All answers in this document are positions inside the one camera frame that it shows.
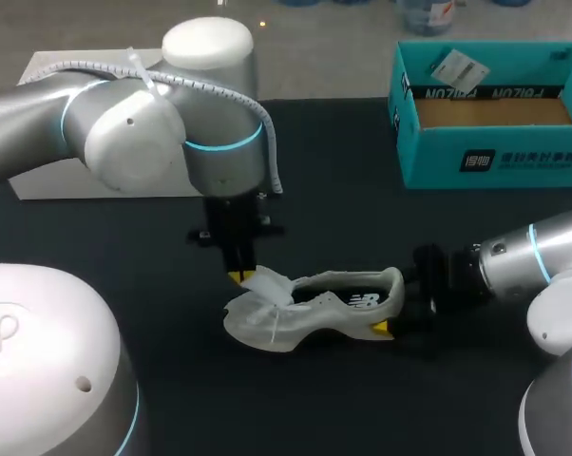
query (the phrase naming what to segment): white sneaker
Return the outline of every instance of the white sneaker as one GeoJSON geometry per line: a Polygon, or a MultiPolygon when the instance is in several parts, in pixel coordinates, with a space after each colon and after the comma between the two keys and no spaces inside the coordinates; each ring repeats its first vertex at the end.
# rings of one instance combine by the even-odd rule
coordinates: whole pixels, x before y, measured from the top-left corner
{"type": "Polygon", "coordinates": [[[258,266],[241,286],[251,291],[225,306],[225,330],[239,342],[269,352],[290,352],[321,329],[354,339],[391,340],[371,325],[400,314],[405,295],[404,279],[395,268],[329,271],[290,280],[258,266]]]}

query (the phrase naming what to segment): black table surface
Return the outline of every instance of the black table surface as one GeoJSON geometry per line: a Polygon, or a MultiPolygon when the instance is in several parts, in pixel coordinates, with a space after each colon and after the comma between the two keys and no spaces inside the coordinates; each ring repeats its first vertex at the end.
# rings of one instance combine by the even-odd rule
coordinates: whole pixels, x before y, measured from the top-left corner
{"type": "MultiPolygon", "coordinates": [[[[410,265],[412,249],[480,241],[572,209],[572,190],[409,191],[385,100],[270,102],[287,228],[257,244],[290,276],[410,265]]],[[[222,308],[240,293],[220,254],[186,243],[198,199],[20,202],[0,186],[0,261],[68,271],[120,324],[148,405],[154,455],[521,454],[524,391],[549,363],[525,306],[439,327],[435,359],[316,336],[287,354],[241,346],[222,308]]]]}

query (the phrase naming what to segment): white cable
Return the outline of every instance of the white cable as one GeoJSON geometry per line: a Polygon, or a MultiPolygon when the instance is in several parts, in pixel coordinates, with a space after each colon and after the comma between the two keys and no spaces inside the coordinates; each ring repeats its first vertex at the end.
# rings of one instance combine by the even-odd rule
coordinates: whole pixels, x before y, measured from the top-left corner
{"type": "MultiPolygon", "coordinates": [[[[35,81],[39,81],[40,79],[46,78],[52,73],[64,71],[67,69],[99,71],[103,73],[113,74],[118,77],[122,76],[138,79],[143,78],[143,75],[135,68],[102,64],[99,62],[70,60],[46,66],[45,68],[34,73],[32,76],[29,76],[22,84],[33,83],[35,81]]],[[[184,86],[193,90],[197,90],[198,92],[207,93],[208,95],[226,98],[228,100],[232,100],[235,103],[246,106],[255,114],[257,114],[257,116],[263,122],[265,132],[267,134],[267,142],[269,144],[269,174],[271,177],[272,189],[275,193],[283,193],[282,184],[279,179],[279,173],[277,171],[276,128],[274,127],[274,122],[271,120],[271,116],[259,102],[229,88],[201,83],[200,81],[193,81],[191,79],[182,78],[181,76],[174,74],[163,73],[160,71],[146,71],[146,74],[156,83],[163,83],[171,86],[184,86]]]]}

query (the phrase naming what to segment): gray floor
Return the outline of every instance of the gray floor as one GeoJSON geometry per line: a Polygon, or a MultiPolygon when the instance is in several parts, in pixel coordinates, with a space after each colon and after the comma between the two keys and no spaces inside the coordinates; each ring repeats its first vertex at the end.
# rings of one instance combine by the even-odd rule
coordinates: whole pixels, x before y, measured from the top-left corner
{"type": "MultiPolygon", "coordinates": [[[[521,9],[468,0],[457,12],[444,38],[572,40],[572,0],[521,9]]],[[[0,0],[0,87],[18,81],[33,51],[158,48],[171,26],[217,13],[255,34],[262,99],[386,95],[394,44],[413,38],[389,0],[303,9],[275,0],[228,0],[226,9],[217,0],[0,0]]]]}

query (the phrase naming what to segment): shoe upper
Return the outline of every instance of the shoe upper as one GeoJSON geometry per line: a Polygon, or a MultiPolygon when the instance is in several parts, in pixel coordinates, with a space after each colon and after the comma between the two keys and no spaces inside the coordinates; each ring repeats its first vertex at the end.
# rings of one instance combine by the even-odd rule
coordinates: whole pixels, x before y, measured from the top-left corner
{"type": "Polygon", "coordinates": [[[232,335],[239,333],[246,338],[265,336],[273,340],[277,334],[283,336],[326,328],[343,330],[347,326],[368,326],[398,315],[404,305],[404,279],[395,268],[382,272],[329,271],[291,281],[259,266],[252,278],[255,276],[257,279],[262,277],[263,282],[272,282],[267,277],[277,276],[272,287],[278,286],[281,290],[276,292],[270,290],[272,287],[259,286],[254,281],[242,282],[242,287],[252,291],[242,294],[225,307],[229,311],[225,317],[225,328],[232,335]],[[376,305],[360,307],[346,304],[333,293],[355,287],[381,289],[387,292],[388,297],[376,305]],[[319,294],[309,301],[294,303],[292,293],[302,289],[318,290],[319,294]],[[284,302],[285,295],[291,296],[290,302],[284,302]]]}

